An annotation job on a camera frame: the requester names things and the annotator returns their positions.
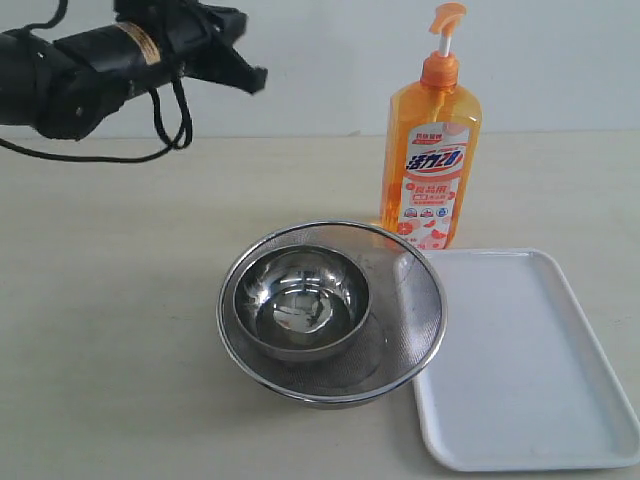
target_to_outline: mesh colander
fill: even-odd
[[[255,349],[235,318],[233,296],[243,272],[275,248],[322,245],[344,252],[369,278],[371,309],[351,348],[314,364],[287,364]],[[409,243],[368,224],[305,223],[274,232],[231,267],[218,302],[227,352],[254,380],[286,397],[317,405],[366,403],[411,380],[433,358],[446,325],[442,285]]]

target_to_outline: white plastic tray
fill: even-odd
[[[447,332],[414,381],[433,456],[460,471],[625,467],[640,427],[557,263],[533,250],[427,253]]]

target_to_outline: dish soap bottle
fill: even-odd
[[[482,123],[478,100],[458,85],[453,30],[459,3],[436,9],[429,31],[440,47],[422,77],[391,98],[380,208],[382,227],[421,250],[447,248],[456,234]]]

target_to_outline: beige tabletop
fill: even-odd
[[[57,147],[133,155],[157,142]],[[0,478],[461,476],[427,453],[410,385],[355,409],[302,408],[244,375],[217,336],[218,289],[250,243],[300,221],[375,219],[383,149],[199,139],[139,166],[2,152]],[[636,412],[639,151],[638,132],[484,135],[454,243],[551,254]],[[640,478],[640,466],[572,476]]]

